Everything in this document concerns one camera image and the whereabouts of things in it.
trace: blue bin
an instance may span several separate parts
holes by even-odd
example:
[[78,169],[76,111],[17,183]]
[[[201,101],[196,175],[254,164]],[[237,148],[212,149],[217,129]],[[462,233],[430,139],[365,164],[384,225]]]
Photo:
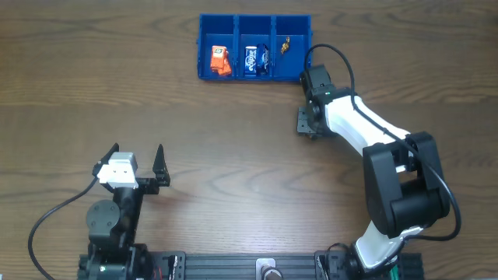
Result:
[[[304,55],[311,47],[310,15],[215,15],[199,16],[198,77],[204,80],[299,81]],[[290,48],[280,53],[286,38]],[[244,75],[246,46],[266,44],[269,48],[269,74]],[[232,75],[221,76],[210,68],[213,45],[229,51]]]

